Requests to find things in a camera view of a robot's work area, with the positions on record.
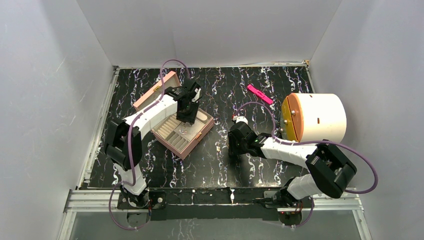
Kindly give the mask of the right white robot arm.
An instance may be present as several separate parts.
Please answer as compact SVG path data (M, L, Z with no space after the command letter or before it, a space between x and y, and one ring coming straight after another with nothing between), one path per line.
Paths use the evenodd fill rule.
M327 141L312 144L273 138L269 133L256 134L247 123L235 123L228 132L229 155L249 154L301 166L308 174L292 177L274 194L266 193L254 203L295 207L302 199L325 194L338 199L357 173L356 166L334 144Z

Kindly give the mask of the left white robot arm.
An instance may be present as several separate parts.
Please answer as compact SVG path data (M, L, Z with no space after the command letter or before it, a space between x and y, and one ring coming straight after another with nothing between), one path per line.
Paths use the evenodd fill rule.
M189 79L182 86L163 88L155 101L127 119L110 121L103 152L118 170L119 188L132 207L144 208L150 202L146 179L139 167L143 138L172 115L193 125L201 97L201 86Z

